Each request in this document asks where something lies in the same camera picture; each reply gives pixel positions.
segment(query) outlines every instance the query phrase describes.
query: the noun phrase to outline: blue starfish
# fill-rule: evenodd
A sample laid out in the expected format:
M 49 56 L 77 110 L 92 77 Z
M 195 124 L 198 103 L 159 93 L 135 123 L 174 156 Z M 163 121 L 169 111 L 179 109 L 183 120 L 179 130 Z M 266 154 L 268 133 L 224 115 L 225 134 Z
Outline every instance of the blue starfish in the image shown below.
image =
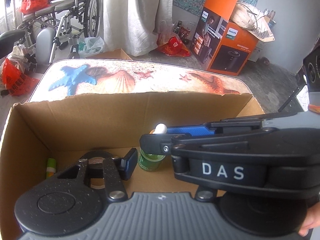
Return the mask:
M 89 67 L 89 65 L 84 64 L 79 68 L 73 68 L 69 66 L 64 66 L 61 68 L 61 70 L 65 73 L 65 76 L 58 80 L 57 82 L 54 82 L 50 87 L 49 91 L 54 90 L 57 87 L 68 87 L 68 96 L 73 96 L 76 94 L 76 90 L 78 87 L 78 84 L 85 82 L 90 83 L 92 85 L 97 84 L 97 80 L 89 76 L 85 73 L 85 70 Z

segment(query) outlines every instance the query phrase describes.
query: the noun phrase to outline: philips logo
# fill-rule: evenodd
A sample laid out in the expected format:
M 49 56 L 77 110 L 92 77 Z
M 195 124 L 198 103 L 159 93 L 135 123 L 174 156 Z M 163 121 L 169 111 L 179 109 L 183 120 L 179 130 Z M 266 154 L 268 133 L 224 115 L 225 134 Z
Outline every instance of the philips logo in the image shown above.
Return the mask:
M 209 15 L 209 14 L 208 14 L 207 12 L 203 11 L 202 17 L 203 17 L 204 19 L 207 19 L 208 15 Z
M 237 33 L 238 33 L 238 30 L 235 30 L 233 28 L 229 28 L 227 34 L 235 37 L 237 35 Z

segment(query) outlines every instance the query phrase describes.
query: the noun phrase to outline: orange box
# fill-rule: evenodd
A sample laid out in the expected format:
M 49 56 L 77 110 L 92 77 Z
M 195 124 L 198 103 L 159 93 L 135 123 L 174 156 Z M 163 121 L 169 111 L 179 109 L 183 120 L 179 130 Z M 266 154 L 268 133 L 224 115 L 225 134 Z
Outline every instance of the orange box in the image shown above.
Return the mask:
M 229 21 L 236 2 L 206 0 L 204 3 L 190 46 L 204 70 L 237 76 L 258 42 L 251 33 Z

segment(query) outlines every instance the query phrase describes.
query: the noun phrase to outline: seashell print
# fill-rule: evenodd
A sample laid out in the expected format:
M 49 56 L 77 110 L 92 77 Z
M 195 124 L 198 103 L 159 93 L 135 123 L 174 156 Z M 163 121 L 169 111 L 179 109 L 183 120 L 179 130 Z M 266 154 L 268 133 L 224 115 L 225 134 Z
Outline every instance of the seashell print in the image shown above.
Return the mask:
M 85 70 L 85 73 L 89 76 L 93 76 L 96 79 L 100 77 L 106 77 L 108 70 L 104 67 L 89 67 Z
M 134 78 L 127 71 L 119 70 L 112 76 L 98 79 L 94 90 L 101 94 L 131 93 L 134 86 Z

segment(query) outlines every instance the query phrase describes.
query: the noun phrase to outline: cardboard box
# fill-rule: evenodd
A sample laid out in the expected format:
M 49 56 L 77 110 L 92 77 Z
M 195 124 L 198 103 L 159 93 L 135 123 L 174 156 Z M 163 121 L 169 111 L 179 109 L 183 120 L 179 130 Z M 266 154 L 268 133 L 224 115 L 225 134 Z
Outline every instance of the cardboard box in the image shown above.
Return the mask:
M 133 60 L 126 54 L 123 49 L 115 49 L 114 51 L 103 52 L 94 56 L 87 58 L 102 58 L 102 59 L 123 59 L 123 60 Z
M 17 239 L 20 228 L 14 205 L 18 197 L 45 179 L 49 157 L 62 170 L 93 149 L 124 156 L 139 146 L 142 134 L 158 123 L 193 125 L 236 116 L 263 114 L 250 94 L 196 92 L 82 94 L 61 101 L 16 104 L 9 112 L 0 152 L 0 232 Z M 136 167 L 124 182 L 127 193 L 195 193 L 197 185 L 174 178 L 171 159 L 155 172 Z
M 237 76 L 258 42 L 229 21 L 236 2 L 205 1 L 190 49 L 207 71 Z

